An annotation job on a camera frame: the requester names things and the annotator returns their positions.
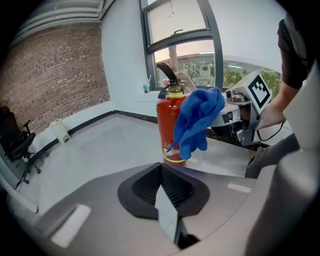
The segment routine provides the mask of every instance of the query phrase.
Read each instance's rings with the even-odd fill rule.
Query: white label
[[[240,191],[240,192],[247,193],[247,194],[251,192],[251,187],[241,186],[241,185],[237,185],[234,183],[229,183],[227,185],[227,187],[228,187],[228,189]]]
[[[72,215],[51,237],[51,241],[62,248],[67,248],[91,213],[91,208],[78,204]]]
[[[164,155],[172,156],[172,149],[171,149],[169,152],[167,152],[167,150],[168,150],[168,148],[164,148],[164,149],[163,149]]]
[[[192,157],[188,159],[188,162],[196,164],[198,162],[198,160],[193,159]]]

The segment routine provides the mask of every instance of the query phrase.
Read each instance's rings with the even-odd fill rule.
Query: black cable
[[[280,132],[280,130],[281,130],[282,126],[284,126],[284,123],[285,123],[285,122],[286,122],[286,121],[284,121],[284,122],[281,124],[280,129],[279,129],[274,135],[272,135],[271,137],[269,137],[269,138],[267,138],[267,139],[262,139],[261,136],[260,136],[260,132],[257,130],[256,133],[258,134],[259,140],[262,141],[262,142],[266,142],[266,141],[270,140],[270,139],[271,139],[272,137],[274,137],[278,132]]]

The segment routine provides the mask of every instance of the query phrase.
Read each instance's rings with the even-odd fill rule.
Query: red fire extinguisher
[[[161,99],[156,104],[156,114],[158,120],[158,127],[161,139],[161,152],[163,161],[166,164],[175,164],[184,166],[186,160],[179,156],[179,145],[175,145],[169,152],[167,150],[174,143],[174,128],[176,119],[180,112],[180,106],[185,100],[183,88],[179,84],[178,77],[173,72],[171,67],[160,62],[156,65],[169,78],[170,84],[164,87],[158,98]]]

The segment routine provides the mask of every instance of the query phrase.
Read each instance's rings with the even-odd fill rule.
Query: window frame
[[[224,59],[220,33],[217,25],[215,15],[212,11],[212,7],[208,0],[196,0],[202,17],[204,20],[205,28],[191,30],[186,32],[177,33],[170,37],[166,37],[157,42],[151,43],[148,13],[152,10],[170,2],[171,0],[156,0],[148,5],[147,0],[139,0],[140,2],[140,18],[141,28],[145,55],[145,64],[147,77],[150,78],[150,91],[159,91],[161,88],[156,87],[156,67],[154,53],[183,43],[201,41],[201,40],[213,40],[214,46],[214,63],[215,63],[215,87],[219,88],[222,92],[226,90],[223,88],[224,84]],[[210,89],[211,86],[197,86],[197,88]]]

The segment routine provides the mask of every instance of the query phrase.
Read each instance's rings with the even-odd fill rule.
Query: office chair
[[[18,185],[21,181],[29,184],[29,180],[26,179],[26,176],[31,172],[32,165],[35,167],[37,174],[41,173],[41,170],[31,159],[31,155],[34,153],[29,152],[29,147],[36,137],[34,132],[30,132],[29,123],[30,120],[23,125],[24,130],[20,130],[15,114],[10,112],[7,106],[0,107],[0,144],[3,147],[6,157],[8,157],[11,162],[15,160],[20,160],[21,162],[22,158],[28,159],[27,168],[23,172]]]

